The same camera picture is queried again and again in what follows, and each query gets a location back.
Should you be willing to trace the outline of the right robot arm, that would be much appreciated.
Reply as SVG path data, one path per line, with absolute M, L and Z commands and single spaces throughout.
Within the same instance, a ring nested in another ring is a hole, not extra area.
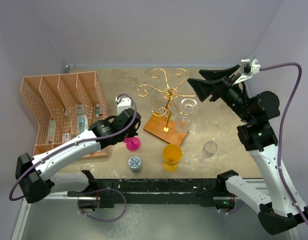
M 252 208 L 262 227 L 270 234 L 286 232 L 301 223 L 308 224 L 308 205 L 297 193 L 282 161 L 282 135 L 275 134 L 270 120 L 284 119 L 279 98 L 271 91 L 249 97 L 238 84 L 263 71 L 257 62 L 242 63 L 228 69 L 200 70 L 201 79 L 188 83 L 200 101 L 223 100 L 240 118 L 238 137 L 256 163 L 266 184 L 263 195 L 237 172 L 226 171 L 217 176 L 216 190 L 222 196 L 233 194 Z

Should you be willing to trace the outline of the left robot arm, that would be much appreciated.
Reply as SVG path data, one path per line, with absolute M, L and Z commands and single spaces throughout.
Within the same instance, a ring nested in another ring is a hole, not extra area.
M 51 193 L 68 191 L 83 193 L 85 196 L 93 195 L 97 189 L 97 181 L 90 171 L 59 173 L 59 170 L 86 155 L 137 136 L 140 122 L 139 113 L 128 108 L 117 116 L 96 121 L 74 139 L 52 150 L 35 156 L 28 153 L 20 155 L 15 177 L 23 198 L 32 204 Z

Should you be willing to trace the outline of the pink plastic goblet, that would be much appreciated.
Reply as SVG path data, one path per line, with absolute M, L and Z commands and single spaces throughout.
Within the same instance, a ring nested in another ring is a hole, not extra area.
M 132 152 L 138 150 L 141 145 L 141 141 L 135 136 L 127 137 L 123 142 L 125 143 L 126 148 Z

